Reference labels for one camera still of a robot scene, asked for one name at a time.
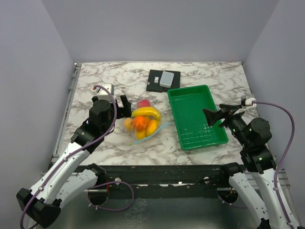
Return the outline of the yellow peach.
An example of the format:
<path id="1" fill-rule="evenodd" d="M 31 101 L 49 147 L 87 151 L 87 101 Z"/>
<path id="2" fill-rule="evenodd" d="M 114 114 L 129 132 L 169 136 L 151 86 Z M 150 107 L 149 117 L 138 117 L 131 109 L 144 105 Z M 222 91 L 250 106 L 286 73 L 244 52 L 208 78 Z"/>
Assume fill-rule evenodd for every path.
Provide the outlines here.
<path id="1" fill-rule="evenodd" d="M 132 132 L 133 131 L 133 119 L 132 118 L 126 118 L 123 122 L 125 130 Z"/>

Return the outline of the orange fruit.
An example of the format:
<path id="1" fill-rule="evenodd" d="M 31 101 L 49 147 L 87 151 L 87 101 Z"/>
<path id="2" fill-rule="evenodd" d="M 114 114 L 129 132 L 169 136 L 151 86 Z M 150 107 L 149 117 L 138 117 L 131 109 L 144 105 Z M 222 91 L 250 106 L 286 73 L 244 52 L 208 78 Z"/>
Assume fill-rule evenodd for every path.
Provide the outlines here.
<path id="1" fill-rule="evenodd" d="M 135 131 L 145 130 L 147 127 L 148 121 L 144 116 L 137 116 L 133 120 L 133 129 Z"/>

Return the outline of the yellow banana bunch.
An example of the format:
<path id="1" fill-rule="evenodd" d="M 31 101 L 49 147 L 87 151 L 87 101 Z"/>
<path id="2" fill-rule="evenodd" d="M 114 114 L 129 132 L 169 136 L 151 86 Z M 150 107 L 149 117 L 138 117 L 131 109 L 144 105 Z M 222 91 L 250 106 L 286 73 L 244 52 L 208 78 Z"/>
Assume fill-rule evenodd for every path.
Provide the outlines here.
<path id="1" fill-rule="evenodd" d="M 161 120 L 161 113 L 154 107 L 142 107 L 134 110 L 131 118 L 135 118 L 137 116 L 152 116 L 158 121 Z"/>

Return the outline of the red apple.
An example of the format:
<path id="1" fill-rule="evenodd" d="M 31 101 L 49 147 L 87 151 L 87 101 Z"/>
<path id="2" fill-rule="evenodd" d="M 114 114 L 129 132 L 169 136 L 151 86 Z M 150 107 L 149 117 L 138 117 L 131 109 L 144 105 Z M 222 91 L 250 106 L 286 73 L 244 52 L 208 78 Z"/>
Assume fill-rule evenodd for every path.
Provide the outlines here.
<path id="1" fill-rule="evenodd" d="M 143 108 L 143 107 L 150 107 L 150 101 L 147 99 L 142 99 L 137 103 L 137 109 Z"/>

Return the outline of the clear zip top bag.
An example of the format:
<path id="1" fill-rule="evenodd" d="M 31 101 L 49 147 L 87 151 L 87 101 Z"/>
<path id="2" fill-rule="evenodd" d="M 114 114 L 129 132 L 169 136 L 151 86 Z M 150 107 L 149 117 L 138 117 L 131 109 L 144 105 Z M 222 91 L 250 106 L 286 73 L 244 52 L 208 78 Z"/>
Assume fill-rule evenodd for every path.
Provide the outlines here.
<path id="1" fill-rule="evenodd" d="M 139 100 L 131 117 L 124 119 L 124 129 L 133 136 L 130 146 L 139 144 L 158 134 L 174 122 L 164 123 L 161 112 L 148 99 Z"/>

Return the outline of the orange yellow mango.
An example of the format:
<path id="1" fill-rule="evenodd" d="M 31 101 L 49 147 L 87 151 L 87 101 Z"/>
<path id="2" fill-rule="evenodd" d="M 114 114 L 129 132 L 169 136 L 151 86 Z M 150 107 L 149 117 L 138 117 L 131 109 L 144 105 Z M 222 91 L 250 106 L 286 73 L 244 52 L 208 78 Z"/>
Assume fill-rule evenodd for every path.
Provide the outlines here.
<path id="1" fill-rule="evenodd" d="M 146 136 L 151 136 L 156 132 L 158 129 L 158 121 L 156 119 L 151 119 L 148 121 L 147 127 L 146 127 Z"/>

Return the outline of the green plastic tray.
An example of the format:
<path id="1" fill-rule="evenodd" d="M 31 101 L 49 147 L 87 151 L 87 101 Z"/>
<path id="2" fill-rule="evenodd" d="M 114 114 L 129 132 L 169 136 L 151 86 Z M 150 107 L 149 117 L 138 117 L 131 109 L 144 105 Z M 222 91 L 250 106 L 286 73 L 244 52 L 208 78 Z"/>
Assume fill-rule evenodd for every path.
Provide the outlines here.
<path id="1" fill-rule="evenodd" d="M 210 127 L 203 113 L 204 108 L 216 110 L 207 85 L 170 89 L 167 94 L 182 150 L 228 142 L 225 129 L 218 126 L 220 121 Z"/>

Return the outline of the yellow lemon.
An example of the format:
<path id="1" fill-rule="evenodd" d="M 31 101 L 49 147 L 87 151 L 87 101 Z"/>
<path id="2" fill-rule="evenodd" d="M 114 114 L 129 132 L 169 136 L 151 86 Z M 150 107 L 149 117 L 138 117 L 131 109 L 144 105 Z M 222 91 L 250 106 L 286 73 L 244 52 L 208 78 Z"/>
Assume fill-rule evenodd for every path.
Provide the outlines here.
<path id="1" fill-rule="evenodd" d="M 146 137 L 146 130 L 136 131 L 137 140 L 142 140 Z"/>

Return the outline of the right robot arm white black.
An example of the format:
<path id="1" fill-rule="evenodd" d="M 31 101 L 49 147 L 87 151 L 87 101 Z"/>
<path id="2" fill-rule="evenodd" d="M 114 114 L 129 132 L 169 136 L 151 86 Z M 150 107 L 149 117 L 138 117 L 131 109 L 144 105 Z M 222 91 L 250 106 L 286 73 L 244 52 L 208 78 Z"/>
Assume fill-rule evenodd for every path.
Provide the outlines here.
<path id="1" fill-rule="evenodd" d="M 209 126 L 223 120 L 219 126 L 229 128 L 243 147 L 243 165 L 222 166 L 219 181 L 237 191 L 258 229 L 300 229 L 278 179 L 279 165 L 266 146 L 272 137 L 269 122 L 259 117 L 246 124 L 244 112 L 243 104 L 221 104 L 218 111 L 203 109 Z"/>

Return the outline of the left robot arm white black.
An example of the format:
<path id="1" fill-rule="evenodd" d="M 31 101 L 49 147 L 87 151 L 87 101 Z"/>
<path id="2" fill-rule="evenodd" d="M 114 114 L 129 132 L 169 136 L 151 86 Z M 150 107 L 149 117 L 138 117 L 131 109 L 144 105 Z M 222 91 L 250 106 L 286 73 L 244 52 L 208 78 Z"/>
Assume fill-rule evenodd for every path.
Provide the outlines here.
<path id="1" fill-rule="evenodd" d="M 120 96 L 123 106 L 110 97 L 103 100 L 92 98 L 89 117 L 79 126 L 65 151 L 49 171 L 31 188 L 22 188 L 16 198 L 22 216 L 28 215 L 36 225 L 47 228 L 58 218 L 63 207 L 87 189 L 109 187 L 106 171 L 92 163 L 76 176 L 72 173 L 87 159 L 114 129 L 117 119 L 130 117 L 131 103 Z"/>

